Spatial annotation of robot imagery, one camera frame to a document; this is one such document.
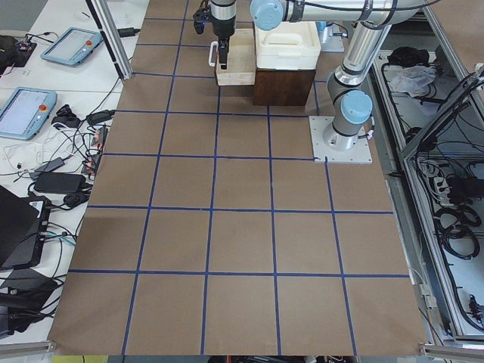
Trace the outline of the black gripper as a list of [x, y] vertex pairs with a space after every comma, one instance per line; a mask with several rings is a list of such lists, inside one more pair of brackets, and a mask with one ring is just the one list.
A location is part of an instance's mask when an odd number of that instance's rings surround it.
[[228, 66], [230, 37], [235, 33], [235, 17], [227, 20], [212, 18], [213, 32], [218, 37], [219, 65], [222, 70]]

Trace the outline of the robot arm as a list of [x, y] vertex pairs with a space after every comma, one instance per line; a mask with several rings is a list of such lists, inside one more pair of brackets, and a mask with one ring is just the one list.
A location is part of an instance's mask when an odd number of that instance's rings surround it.
[[218, 38], [219, 65], [227, 69], [230, 37], [235, 33], [236, 1], [210, 1], [213, 32]]
[[353, 148], [373, 108], [371, 98], [359, 89], [392, 25], [406, 21], [434, 1], [252, 1], [250, 14], [265, 31], [283, 22], [350, 21], [356, 24], [343, 61], [327, 81], [335, 117], [323, 131], [332, 150]]

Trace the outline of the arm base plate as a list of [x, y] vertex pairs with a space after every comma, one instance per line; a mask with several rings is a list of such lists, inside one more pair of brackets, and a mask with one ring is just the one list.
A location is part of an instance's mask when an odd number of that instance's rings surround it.
[[333, 116], [310, 116], [309, 129], [316, 163], [371, 164], [369, 141], [362, 126], [357, 135], [342, 136], [333, 128]]

